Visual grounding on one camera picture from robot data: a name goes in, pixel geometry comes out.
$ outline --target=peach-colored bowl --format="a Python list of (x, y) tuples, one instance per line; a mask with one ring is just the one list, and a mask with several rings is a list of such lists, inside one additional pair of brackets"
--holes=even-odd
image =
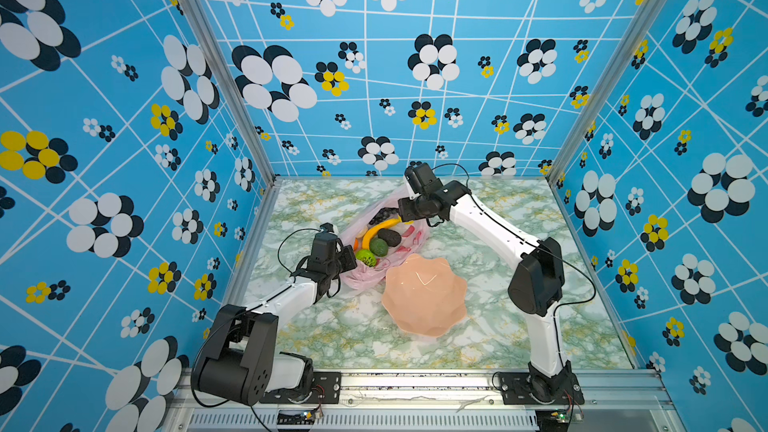
[(440, 337), (466, 317), (466, 293), (447, 260), (411, 254), (387, 271), (382, 304), (401, 330)]

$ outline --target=plastic bag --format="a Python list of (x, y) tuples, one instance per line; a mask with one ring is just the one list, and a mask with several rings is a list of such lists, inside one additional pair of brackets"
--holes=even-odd
[[(397, 201), (400, 198), (408, 197), (408, 189), (401, 186), (389, 197), (369, 207), (361, 215), (352, 221), (349, 227), (344, 229), (339, 238), (344, 245), (354, 245), (355, 238), (364, 228), (368, 228), (368, 222), (373, 216), (384, 207), (397, 207)], [(369, 267), (360, 261), (357, 261), (357, 268), (344, 272), (340, 275), (341, 280), (351, 288), (361, 291), (378, 284), (385, 276), (390, 267), (397, 267), (402, 264), (410, 254), (419, 250), (425, 240), (429, 237), (429, 226), (426, 220), (417, 220), (410, 224), (398, 224), (392, 227), (392, 230), (398, 231), (402, 236), (402, 241), (397, 247), (390, 247), (389, 254), (379, 259), (375, 267)]]

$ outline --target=green marble surface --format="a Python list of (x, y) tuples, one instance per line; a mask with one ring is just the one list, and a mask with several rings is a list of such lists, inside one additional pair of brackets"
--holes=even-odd
[[(324, 222), (343, 230), (401, 184), (389, 179), (282, 181), (246, 303), (267, 296), (286, 280), (288, 272), (276, 255), (285, 236)], [(565, 260), (586, 270), (546, 181), (472, 180), (469, 186), (510, 223), (540, 238), (554, 237)], [(293, 268), (307, 255), (313, 234), (299, 232), (288, 239), (280, 253), (283, 263)], [(450, 222), (434, 228), (419, 253), (445, 257), (468, 282), (468, 316), (445, 335), (433, 339), (401, 331), (382, 306), (381, 282), (362, 293), (342, 288), (334, 298), (300, 312), (281, 328), (277, 350), (312, 357), (317, 368), (525, 368), (529, 342), (524, 314), (507, 296), (512, 273), (499, 256)], [(566, 266), (564, 301), (590, 293), (590, 284)], [(558, 315), (574, 368), (631, 368), (599, 296), (589, 304), (560, 307)]]

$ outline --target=patterned wallpaper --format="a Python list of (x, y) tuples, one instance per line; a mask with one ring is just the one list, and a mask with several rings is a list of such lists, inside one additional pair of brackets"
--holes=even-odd
[(275, 172), (541, 176), (644, 0), (202, 0)]
[(0, 430), (155, 430), (262, 181), (178, 0), (0, 0)]
[(768, 0), (668, 0), (556, 181), (688, 430), (768, 429)]

